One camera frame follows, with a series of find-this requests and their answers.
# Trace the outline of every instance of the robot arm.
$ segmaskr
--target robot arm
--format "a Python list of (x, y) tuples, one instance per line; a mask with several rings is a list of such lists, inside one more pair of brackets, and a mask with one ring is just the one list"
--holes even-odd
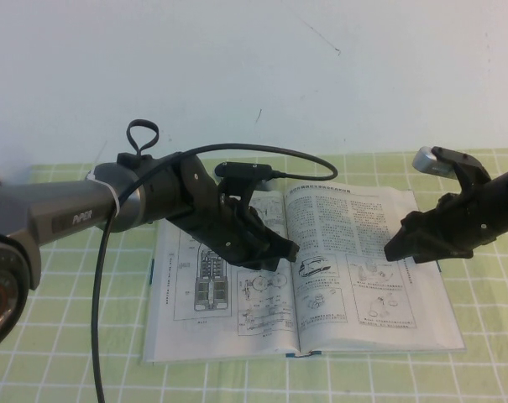
[(471, 155), (440, 147), (422, 148), (412, 164), (420, 172), (457, 179), (461, 193), (443, 195), (428, 212), (410, 212), (385, 246), (389, 261), (469, 259), (474, 248), (508, 232), (508, 172), (491, 179)]
[[(97, 181), (0, 187), (0, 342), (20, 317), (28, 290), (39, 285), (39, 246), (103, 227), (117, 196), (132, 189), (112, 221), (113, 232), (165, 218), (233, 265), (274, 271), (280, 259), (295, 261), (298, 246), (267, 228), (249, 206), (255, 187), (280, 172), (269, 165), (222, 163), (217, 185), (193, 153), (154, 160), (132, 143), (137, 154), (120, 154), (116, 163), (98, 165)], [(320, 179), (337, 175), (332, 165), (325, 166), (333, 175)], [(137, 187), (148, 173), (151, 177)]]

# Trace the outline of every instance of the white wall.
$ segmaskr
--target white wall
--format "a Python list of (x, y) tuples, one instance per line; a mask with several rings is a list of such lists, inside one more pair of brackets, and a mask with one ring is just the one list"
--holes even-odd
[(0, 136), (109, 160), (133, 118), (155, 155), (508, 147), (508, 0), (0, 1)]

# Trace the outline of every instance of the book page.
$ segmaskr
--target book page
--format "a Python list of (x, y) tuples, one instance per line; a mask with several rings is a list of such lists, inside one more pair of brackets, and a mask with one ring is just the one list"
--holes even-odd
[(285, 209), (301, 248), (292, 270), (303, 353), (358, 348), (351, 341), (372, 350), (462, 345), (436, 264), (385, 259), (416, 209), (411, 192), (304, 182), (288, 190)]
[[(286, 236), (279, 192), (255, 192), (250, 206)], [(275, 273), (235, 267), (168, 222), (161, 223), (157, 251), (144, 360), (298, 351), (289, 262)]]

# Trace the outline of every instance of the zip tie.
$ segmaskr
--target zip tie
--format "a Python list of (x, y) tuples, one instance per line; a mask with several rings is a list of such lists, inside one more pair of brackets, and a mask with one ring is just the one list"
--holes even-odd
[(116, 190), (112, 187), (112, 185), (110, 185), (109, 183), (106, 183), (106, 182), (103, 182), (103, 181), (100, 181), (98, 180), (96, 177), (95, 177), (95, 174), (93, 173), (93, 170), (87, 174), (87, 178), (86, 178), (88, 181), (93, 181), (93, 182), (96, 182), (96, 183), (100, 183), (101, 185), (104, 185), (105, 187), (107, 187), (108, 189), (110, 189), (110, 192), (112, 193), (112, 197), (113, 197), (113, 200), (115, 201), (116, 203), (116, 215), (114, 216), (117, 217), (118, 214), (119, 214), (119, 209), (121, 208), (120, 204), (119, 204), (119, 197), (118, 197), (118, 194), (116, 193)]
[(97, 154), (97, 157), (95, 158), (95, 162), (93, 163), (93, 167), (92, 167), (92, 170), (89, 172), (89, 174), (87, 174), (87, 177), (86, 179), (88, 181), (93, 181), (93, 182), (96, 182), (96, 183), (100, 183), (101, 185), (104, 185), (105, 187), (107, 187), (108, 189), (110, 189), (110, 192), (112, 193), (112, 197), (113, 197), (113, 200), (115, 201), (116, 203), (116, 215), (114, 216), (117, 217), (118, 214), (119, 214), (119, 209), (121, 208), (121, 205), (119, 204), (119, 197), (118, 197), (118, 194), (116, 193), (116, 190), (112, 187), (112, 185), (110, 185), (109, 183), (106, 183), (106, 182), (103, 182), (103, 181), (100, 181), (98, 180), (96, 177), (95, 177), (95, 167), (97, 166), (97, 162), (101, 159), (101, 154), (102, 152), (104, 151), (104, 149), (106, 148), (106, 144), (108, 143), (108, 140), (105, 140), (104, 141), (104, 144), (102, 145), (101, 147), (101, 150), (99, 151), (99, 154)]

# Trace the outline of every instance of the green checkered tablecloth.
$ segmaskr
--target green checkered tablecloth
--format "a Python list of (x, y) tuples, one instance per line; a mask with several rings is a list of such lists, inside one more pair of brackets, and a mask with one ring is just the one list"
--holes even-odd
[[(508, 149), (471, 151), (492, 176), (508, 171)], [(413, 153), (329, 156), (338, 181), (413, 189), (422, 210), (455, 181), (415, 172)], [(314, 173), (307, 162), (259, 157), (278, 170)], [(211, 169), (217, 161), (207, 160)], [(35, 166), (34, 182), (81, 179), (90, 165)], [(508, 401), (508, 236), (468, 261), (441, 263), (467, 346), (465, 353), (352, 355), (225, 363), (141, 363), (149, 266), (156, 228), (113, 235), (102, 282), (102, 377), (110, 402)], [(43, 276), (20, 323), (0, 345), (0, 402), (96, 401), (90, 304), (100, 231), (45, 245)]]

